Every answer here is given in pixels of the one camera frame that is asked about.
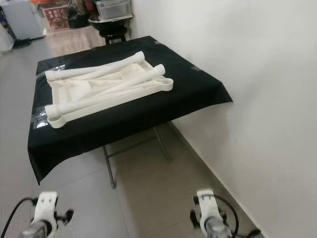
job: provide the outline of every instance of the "black cable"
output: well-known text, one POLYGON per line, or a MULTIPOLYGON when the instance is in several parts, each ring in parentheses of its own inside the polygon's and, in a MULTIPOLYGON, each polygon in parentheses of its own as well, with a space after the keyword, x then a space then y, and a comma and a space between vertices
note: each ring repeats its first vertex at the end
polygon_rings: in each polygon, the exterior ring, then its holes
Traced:
POLYGON ((238 234, 236 238, 254 238, 258 237, 261 234, 261 231, 259 229, 254 229, 249 232, 247 235, 238 234))
POLYGON ((5 232, 6 230, 8 229, 8 226, 13 218, 13 215, 14 213, 16 212, 16 210, 18 209, 18 207, 25 201, 31 201, 32 202, 32 205, 36 205, 38 199, 37 198, 32 198, 32 197, 25 197, 23 198, 21 201, 18 202, 18 204, 15 205, 15 208, 13 209, 13 211, 11 212, 11 215, 9 216, 9 219, 7 220, 6 224, 5 224, 5 227, 2 231, 2 234, 1 234, 1 238, 4 238, 4 235, 5 235, 5 232))
POLYGON ((232 233, 232 235, 233 235, 232 238, 235 238, 235 236, 238 234, 238 230, 239 230, 239 220, 238 220, 238 214, 237 214, 236 210, 234 210, 233 206, 231 206, 231 204, 229 202, 227 202, 224 198, 222 198, 218 195, 211 195, 211 194, 208 194, 208 196, 219 199, 220 201, 222 201, 224 204, 226 204, 231 209, 231 211, 234 215, 234 219, 236 220, 235 229, 234 229, 234 232, 232 233))

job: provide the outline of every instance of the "appliance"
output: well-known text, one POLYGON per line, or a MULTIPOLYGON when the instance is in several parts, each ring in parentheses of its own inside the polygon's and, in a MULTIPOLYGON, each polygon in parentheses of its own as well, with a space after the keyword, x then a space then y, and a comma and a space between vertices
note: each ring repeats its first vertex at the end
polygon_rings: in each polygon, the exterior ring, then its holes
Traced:
POLYGON ((1 7, 18 40, 43 36, 40 16, 29 0, 10 0, 1 3, 1 7))

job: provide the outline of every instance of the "black seat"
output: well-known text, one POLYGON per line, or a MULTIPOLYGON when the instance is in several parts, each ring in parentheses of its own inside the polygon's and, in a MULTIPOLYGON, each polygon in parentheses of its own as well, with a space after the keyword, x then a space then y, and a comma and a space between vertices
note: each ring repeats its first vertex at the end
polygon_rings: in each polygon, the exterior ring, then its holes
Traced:
POLYGON ((122 26, 122 27, 116 27, 107 31, 100 31, 99 35, 101 37, 104 37, 106 41, 106 45, 109 45, 110 41, 115 39, 121 39, 121 41, 126 41, 125 33, 127 33, 127 28, 122 26))

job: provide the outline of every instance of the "floor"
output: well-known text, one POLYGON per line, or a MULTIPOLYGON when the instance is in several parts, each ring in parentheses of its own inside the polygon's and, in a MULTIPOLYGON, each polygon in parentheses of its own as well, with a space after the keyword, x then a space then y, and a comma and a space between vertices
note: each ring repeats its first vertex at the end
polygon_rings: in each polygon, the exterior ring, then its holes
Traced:
POLYGON ((105 39, 92 26, 49 32, 46 34, 46 39, 56 57, 89 50, 105 44, 105 39))
MULTIPOLYGON (((157 141, 111 158, 117 188, 112 189, 101 148, 55 167, 38 186, 29 163, 27 138, 37 61, 52 57, 46 39, 0 58, 0 205, 1 228, 13 206, 25 196, 58 192, 59 213, 74 209, 73 220, 59 226, 56 238, 200 238, 189 212, 197 189, 212 188, 227 198, 240 217, 241 231, 254 227, 204 163, 167 124, 158 127, 173 161, 157 141)), ((108 145, 114 152, 153 135, 152 130, 108 145)), ((7 232, 17 237, 33 216, 21 206, 7 232)), ((229 223, 233 225, 228 214, 229 223)))

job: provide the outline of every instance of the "black tablecloth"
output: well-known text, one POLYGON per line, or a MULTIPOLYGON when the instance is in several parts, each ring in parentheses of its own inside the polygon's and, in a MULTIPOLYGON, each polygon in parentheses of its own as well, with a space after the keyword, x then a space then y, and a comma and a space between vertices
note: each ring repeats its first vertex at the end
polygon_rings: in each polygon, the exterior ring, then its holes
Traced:
MULTIPOLYGON (((169 92, 158 92, 66 123, 33 128, 28 140, 30 161, 40 182, 56 165, 129 135, 184 116, 198 109, 232 102, 223 84, 150 36, 97 47, 38 63, 37 74, 65 64, 66 68, 97 66, 143 51, 152 65, 162 63, 165 77, 174 80, 169 92)), ((38 77, 32 114, 52 103, 52 91, 45 76, 38 77)))

